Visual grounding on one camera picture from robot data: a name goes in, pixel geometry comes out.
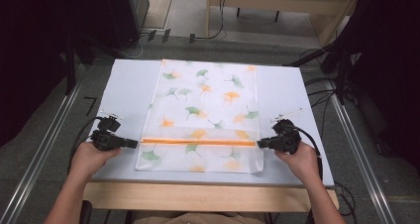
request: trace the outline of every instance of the black stand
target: black stand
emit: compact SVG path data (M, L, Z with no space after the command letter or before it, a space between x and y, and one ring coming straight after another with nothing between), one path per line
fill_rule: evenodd
M308 56L292 63L284 64L283 66L299 67L312 59L315 59L323 54L328 54L321 64L321 70L326 73L332 72L334 67L339 63L339 70L336 81L336 95L340 103L344 105L344 85L346 80L347 68L351 65L350 54L340 47L342 43L337 39L334 43L329 44L323 49L317 50Z
M93 64L94 55L90 48L83 42L95 46L113 58L123 58L117 52L99 43L96 39L73 30L68 30L65 40L65 63L67 71L67 89L65 90L65 95L68 95L75 85L74 52L77 53L82 63Z
M351 55L360 53L363 50L361 41L366 35L366 31L371 27L372 20L369 20L372 10L372 5L377 4L379 0L358 0L356 9L348 24L344 28L339 37L325 48L315 51L314 53L297 60L295 62L284 64L283 66L299 67L306 62L327 54L321 64L321 70L325 73L331 73L336 65L339 65L337 81L336 81L336 94L342 105L344 105L344 85L346 75L351 68Z

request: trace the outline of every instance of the green ginkgo leaf pattern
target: green ginkgo leaf pattern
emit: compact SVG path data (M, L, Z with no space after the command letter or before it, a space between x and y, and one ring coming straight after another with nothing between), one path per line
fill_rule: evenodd
M206 73L208 72L209 70L207 70L207 69L201 69L200 71L198 71L196 74L195 74L195 76L196 77L198 77L198 76L203 76L203 77L205 77L206 79L209 79L208 77L206 77Z
M248 109L248 114L245 115L244 117L247 119L253 119L259 116L259 112L258 111L250 111L250 109Z
M178 97L176 96L175 92L178 90L177 88L170 88L167 92L164 93L165 96L173 95L175 96L176 100L178 100Z
M164 73L162 76L166 79L175 79L175 76L173 76L172 73Z
M221 157L221 158L229 158L229 157L231 157L231 158L233 158L237 161L240 160L241 159L241 150L237 147L232 147L231 154L227 157Z
M186 117L186 120L188 120L189 115L191 114L195 114L195 115L199 115L200 114L200 110L196 107L186 107L185 110L188 111L188 116Z
M190 153L190 152L194 152L195 154L197 154L197 156L201 157L200 154L197 153L197 147L198 144L188 144L185 147L185 153Z
M155 150L153 150L149 152L142 152L142 158L147 161L152 162L152 161L157 161L160 158L160 156L157 156L155 154Z
M207 120L207 121L209 121L211 124L213 124L214 128L216 128L216 129L223 129L225 127L225 121L223 121L223 120L220 120L220 122L218 122L218 123L212 123L210 120Z
M232 82L234 82L235 86L237 86L239 88L244 88L244 85L242 85L241 79L236 74L232 74L232 79L231 80L225 80L225 81L232 81Z
M191 90L189 90L188 88L182 88L182 89L179 89L178 90L178 92L177 92L177 94L179 95L179 94L181 94L181 95L184 95L185 96L185 101L187 101L188 100L188 97L186 96L186 95L188 95L189 93L191 93L192 91Z

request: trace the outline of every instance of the ginkgo leaf print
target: ginkgo leaf print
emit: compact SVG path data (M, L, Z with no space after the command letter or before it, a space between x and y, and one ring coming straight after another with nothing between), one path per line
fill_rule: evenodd
M166 79L176 79L180 77L180 74L175 72L175 69L173 69L171 73L163 73L162 76Z
M232 152L227 157L221 157L221 158L233 158L230 159L228 162L224 163L223 166L229 170L238 170L241 168L241 150L237 147L232 147Z
M239 88L244 88L244 85L242 85L241 79L236 74L232 74L232 79L231 80L225 80L225 81L232 81L232 82L234 82L235 86L237 86Z
M223 166L228 170L236 171L241 168L241 163L236 160L230 160L224 163Z
M248 65L247 66L247 71L256 71L256 66L255 65Z
M237 147L232 147L231 154L227 157L221 157L221 158L229 158L229 157L231 157L231 158L233 158L237 161L240 160L241 159L241 150Z
M234 117L234 123L242 123L244 122L245 115L240 113Z
M204 172L204 171L206 171L206 169L202 166L192 166L192 167L189 168L189 171Z
M194 152L195 154L197 154L197 156L201 157L201 155L197 153L197 147L198 147L198 144L188 144L185 147L185 153L187 154L190 152Z
M223 129L225 127L225 122L223 120L220 120L220 122L218 122L218 123L212 123L210 120L207 120L207 121L209 121L209 123L213 124L214 128L216 128L216 129Z
M203 76L203 77L205 77L206 79L209 79L208 77L206 77L206 73L208 72L209 70L207 70L207 69L201 69L201 70L199 70L196 74L195 74L195 76L196 77L198 77L198 76Z
M199 118L206 118L207 114L205 114L203 111L200 111L200 109L196 107L186 107L185 110L188 111L188 116L186 117L186 120L188 121L189 115L195 114Z
M178 100L178 97L177 97L177 96L176 96L176 94L175 94L175 92L176 92L177 90L178 90L177 88L170 88L168 91L166 91L166 92L164 93L164 95L165 95L165 96L170 96L170 95L173 95L173 96L175 96L176 100Z
M179 94L184 95L184 96L185 96L185 101L187 101L187 100L188 100L187 95L188 95L189 93L191 93L191 92L192 92L192 91L191 91L191 90L189 90L188 88L182 88L182 89L179 89L179 90L178 90L177 94L178 94L178 95L179 95Z
M250 137L245 131L235 130L235 133L241 139L248 139Z
M259 116L259 112L258 111L250 111L250 109L248 109L248 114L245 115L245 118L247 119L253 119Z
M145 159L146 161L157 161L160 159L160 156L157 156L155 154L155 148L149 152L142 152L142 158Z
M225 93L225 101L228 101L231 105L234 102L235 98L239 98L239 94L237 92Z
M206 84L201 84L199 85L199 87L201 88L202 92L200 93L203 94L204 92L210 92L211 91L211 87L206 85Z
M206 131L204 131L203 129L198 129L192 132L190 137L196 140L201 140L201 138L204 137L205 135L207 135Z
M173 127L174 124L174 121L168 120L163 116L163 122L161 123L163 127Z

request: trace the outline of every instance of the metal frame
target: metal frame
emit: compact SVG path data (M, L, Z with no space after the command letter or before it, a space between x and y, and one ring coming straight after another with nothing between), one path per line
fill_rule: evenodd
M37 178L41 172L41 169L43 168L44 163L46 162L49 156L50 150L53 147L55 138L58 132L60 131L65 121L65 118L69 110L71 109L74 99L76 98L77 93L80 89L80 84L85 75L85 68L83 64L80 64L77 73L80 75L80 79L75 84L74 89L62 100L61 105L59 106L58 111L52 119L52 123L47 129L47 132L43 140L41 141L37 152L32 158L32 161L29 164L24 176L17 185L5 212L3 213L3 216L0 219L0 223L15 223L26 200L31 194L31 190L34 187L35 182L37 181Z

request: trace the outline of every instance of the black equipment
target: black equipment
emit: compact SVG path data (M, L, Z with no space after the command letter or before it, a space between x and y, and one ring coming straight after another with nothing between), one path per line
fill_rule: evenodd
M72 0L73 29L109 48L124 49L139 39L149 0Z
M288 152L291 155L295 154L299 147L300 138L299 132L292 128L294 125L288 119L281 119L272 129L277 134L276 137L262 138L257 141L260 148L270 148L282 152Z
M93 131L91 139L93 145L99 151L109 151L125 147L135 149L137 147L137 141L121 138L113 134L121 125L116 119L112 115L108 118L102 118L98 124L98 130Z

